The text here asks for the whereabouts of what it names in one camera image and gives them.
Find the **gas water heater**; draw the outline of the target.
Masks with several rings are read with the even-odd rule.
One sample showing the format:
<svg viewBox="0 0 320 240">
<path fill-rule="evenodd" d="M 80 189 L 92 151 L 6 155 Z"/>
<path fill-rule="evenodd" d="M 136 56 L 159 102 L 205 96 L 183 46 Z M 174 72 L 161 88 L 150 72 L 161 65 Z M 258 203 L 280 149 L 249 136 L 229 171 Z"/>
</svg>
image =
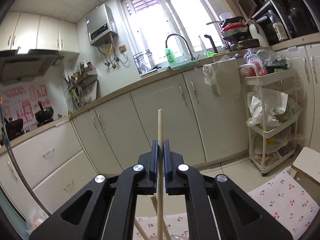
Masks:
<svg viewBox="0 0 320 240">
<path fill-rule="evenodd" d="M 89 42 L 92 46 L 111 44 L 113 38 L 118 35 L 112 11 L 106 4 L 92 10 L 85 20 Z"/>
</svg>

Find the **cherry print tablecloth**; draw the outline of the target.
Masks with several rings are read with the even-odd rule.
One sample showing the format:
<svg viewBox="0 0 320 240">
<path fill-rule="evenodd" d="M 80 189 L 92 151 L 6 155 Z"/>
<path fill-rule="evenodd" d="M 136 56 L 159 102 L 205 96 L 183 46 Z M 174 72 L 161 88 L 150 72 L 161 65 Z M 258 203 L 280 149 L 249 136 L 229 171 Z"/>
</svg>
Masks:
<svg viewBox="0 0 320 240">
<path fill-rule="evenodd" d="M 274 178 L 247 193 L 274 219 L 299 239 L 308 229 L 319 211 L 319 205 L 291 176 L 291 167 L 285 168 Z M 140 226 L 149 237 L 155 239 L 157 217 L 137 217 Z M 189 228 L 186 213 L 164 217 L 170 235 L 188 239 Z"/>
</svg>

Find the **white rolling storage cart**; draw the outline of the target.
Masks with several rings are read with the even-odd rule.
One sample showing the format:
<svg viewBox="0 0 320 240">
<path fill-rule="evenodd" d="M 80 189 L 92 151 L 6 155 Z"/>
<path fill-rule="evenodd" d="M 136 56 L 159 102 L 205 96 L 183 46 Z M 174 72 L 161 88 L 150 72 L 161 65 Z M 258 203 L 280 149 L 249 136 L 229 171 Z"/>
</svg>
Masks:
<svg viewBox="0 0 320 240">
<path fill-rule="evenodd" d="M 297 133 L 302 89 L 289 59 L 269 49 L 248 49 L 239 66 L 246 104 L 249 158 L 262 176 L 291 157 Z"/>
</svg>

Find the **chrome kitchen faucet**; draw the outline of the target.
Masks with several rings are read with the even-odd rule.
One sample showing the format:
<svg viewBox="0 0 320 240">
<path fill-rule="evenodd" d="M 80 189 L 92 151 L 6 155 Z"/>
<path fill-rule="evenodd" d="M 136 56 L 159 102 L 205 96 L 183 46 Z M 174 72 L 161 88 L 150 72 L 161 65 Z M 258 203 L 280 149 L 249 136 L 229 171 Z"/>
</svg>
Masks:
<svg viewBox="0 0 320 240">
<path fill-rule="evenodd" d="M 185 53 L 185 51 L 187 50 L 189 56 L 190 56 L 190 59 L 191 61 L 195 61 L 196 60 L 196 57 L 194 56 L 193 52 L 191 51 L 191 47 L 187 41 L 187 39 L 181 35 L 181 34 L 177 34 L 177 33 L 172 33 L 172 34 L 169 34 L 165 40 L 165 47 L 168 48 L 168 40 L 169 38 L 171 37 L 174 37 L 175 38 L 175 41 L 177 43 L 177 46 L 179 48 L 179 51 L 181 54 Z"/>
</svg>

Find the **wall utensil spice rack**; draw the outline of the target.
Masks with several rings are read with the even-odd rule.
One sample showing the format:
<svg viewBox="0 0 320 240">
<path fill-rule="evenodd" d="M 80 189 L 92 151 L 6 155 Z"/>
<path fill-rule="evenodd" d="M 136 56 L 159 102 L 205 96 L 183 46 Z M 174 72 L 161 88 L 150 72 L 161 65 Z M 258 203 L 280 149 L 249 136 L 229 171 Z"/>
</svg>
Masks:
<svg viewBox="0 0 320 240">
<path fill-rule="evenodd" d="M 64 79 L 67 82 L 67 100 L 71 112 L 97 99 L 98 72 L 92 61 L 80 61 L 74 73 L 65 70 Z"/>
</svg>

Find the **hanging white trash bin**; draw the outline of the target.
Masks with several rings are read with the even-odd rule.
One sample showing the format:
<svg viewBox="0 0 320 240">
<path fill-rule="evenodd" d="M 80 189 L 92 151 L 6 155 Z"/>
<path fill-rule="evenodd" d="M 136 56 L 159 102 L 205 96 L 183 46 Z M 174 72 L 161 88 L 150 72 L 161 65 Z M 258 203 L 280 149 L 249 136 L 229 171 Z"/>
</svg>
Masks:
<svg viewBox="0 0 320 240">
<path fill-rule="evenodd" d="M 205 84 L 211 86 L 218 97 L 234 99 L 240 95 L 240 75 L 235 58 L 224 56 L 219 61 L 205 64 L 202 71 Z"/>
</svg>

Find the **black wok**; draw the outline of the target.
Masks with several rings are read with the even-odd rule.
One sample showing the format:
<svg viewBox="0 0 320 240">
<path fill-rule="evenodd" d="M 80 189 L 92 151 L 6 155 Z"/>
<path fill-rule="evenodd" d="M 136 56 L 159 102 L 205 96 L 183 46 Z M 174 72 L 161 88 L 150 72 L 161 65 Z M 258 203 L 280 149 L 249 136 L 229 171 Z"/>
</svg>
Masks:
<svg viewBox="0 0 320 240">
<path fill-rule="evenodd" d="M 35 113 L 35 119 L 37 121 L 37 127 L 43 126 L 45 124 L 48 124 L 52 121 L 53 115 L 54 115 L 54 110 L 51 106 L 49 107 L 43 107 L 42 102 L 38 101 L 38 105 L 40 107 L 40 110 Z"/>
</svg>

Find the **black microwave oven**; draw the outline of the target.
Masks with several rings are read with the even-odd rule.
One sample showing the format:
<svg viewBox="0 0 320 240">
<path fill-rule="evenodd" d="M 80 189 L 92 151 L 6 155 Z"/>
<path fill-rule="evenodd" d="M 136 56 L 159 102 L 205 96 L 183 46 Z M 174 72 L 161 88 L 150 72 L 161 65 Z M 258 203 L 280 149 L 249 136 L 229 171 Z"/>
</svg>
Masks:
<svg viewBox="0 0 320 240">
<path fill-rule="evenodd" d="M 238 5 L 244 15 L 251 18 L 265 2 L 266 0 L 238 0 Z"/>
</svg>

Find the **white thermos jug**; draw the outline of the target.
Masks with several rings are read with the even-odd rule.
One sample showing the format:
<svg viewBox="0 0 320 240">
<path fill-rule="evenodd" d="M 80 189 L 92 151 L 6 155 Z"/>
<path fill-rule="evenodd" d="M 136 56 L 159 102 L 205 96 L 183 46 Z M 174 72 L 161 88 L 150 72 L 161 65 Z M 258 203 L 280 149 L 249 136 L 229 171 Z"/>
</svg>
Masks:
<svg viewBox="0 0 320 240">
<path fill-rule="evenodd" d="M 248 20 L 249 32 L 253 39 L 258 39 L 261 47 L 268 47 L 269 43 L 262 27 L 255 20 Z"/>
</svg>

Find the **stacked pans and pots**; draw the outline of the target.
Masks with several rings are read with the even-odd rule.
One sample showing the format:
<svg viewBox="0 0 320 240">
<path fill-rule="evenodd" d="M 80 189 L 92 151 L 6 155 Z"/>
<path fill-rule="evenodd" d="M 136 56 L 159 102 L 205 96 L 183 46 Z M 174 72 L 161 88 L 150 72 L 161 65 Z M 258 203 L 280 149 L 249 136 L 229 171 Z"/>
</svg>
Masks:
<svg viewBox="0 0 320 240">
<path fill-rule="evenodd" d="M 212 21 L 207 25 L 218 24 L 221 27 L 220 37 L 227 42 L 229 51 L 260 47 L 259 40 L 252 38 L 249 28 L 243 23 L 243 20 L 242 16 L 236 16 L 224 21 Z"/>
</svg>

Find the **green dish soap bottle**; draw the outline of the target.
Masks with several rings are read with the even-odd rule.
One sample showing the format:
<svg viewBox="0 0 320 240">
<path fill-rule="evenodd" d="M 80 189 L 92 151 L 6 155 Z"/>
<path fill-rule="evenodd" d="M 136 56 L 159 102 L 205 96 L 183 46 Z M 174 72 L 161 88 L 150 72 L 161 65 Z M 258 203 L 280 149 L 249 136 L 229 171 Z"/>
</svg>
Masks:
<svg viewBox="0 0 320 240">
<path fill-rule="evenodd" d="M 176 63 L 175 54 L 170 48 L 168 47 L 165 48 L 165 55 L 167 57 L 167 61 L 170 66 Z"/>
</svg>

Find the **clear glass jar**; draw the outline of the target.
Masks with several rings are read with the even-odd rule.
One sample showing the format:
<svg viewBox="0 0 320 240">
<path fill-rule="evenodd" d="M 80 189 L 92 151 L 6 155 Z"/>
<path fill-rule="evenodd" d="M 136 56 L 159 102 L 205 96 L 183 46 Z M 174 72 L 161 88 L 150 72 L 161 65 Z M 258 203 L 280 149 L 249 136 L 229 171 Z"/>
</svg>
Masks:
<svg viewBox="0 0 320 240">
<path fill-rule="evenodd" d="M 170 240 L 189 240 L 187 236 L 170 235 Z"/>
</svg>

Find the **range hood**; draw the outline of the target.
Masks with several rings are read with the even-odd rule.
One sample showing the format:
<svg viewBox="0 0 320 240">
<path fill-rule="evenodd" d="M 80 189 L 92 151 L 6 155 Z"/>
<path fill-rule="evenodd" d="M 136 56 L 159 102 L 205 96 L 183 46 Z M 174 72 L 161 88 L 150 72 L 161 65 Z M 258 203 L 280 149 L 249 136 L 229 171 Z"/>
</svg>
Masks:
<svg viewBox="0 0 320 240">
<path fill-rule="evenodd" d="M 7 86 L 44 76 L 51 66 L 60 64 L 63 59 L 57 50 L 1 51 L 1 84 Z"/>
</svg>

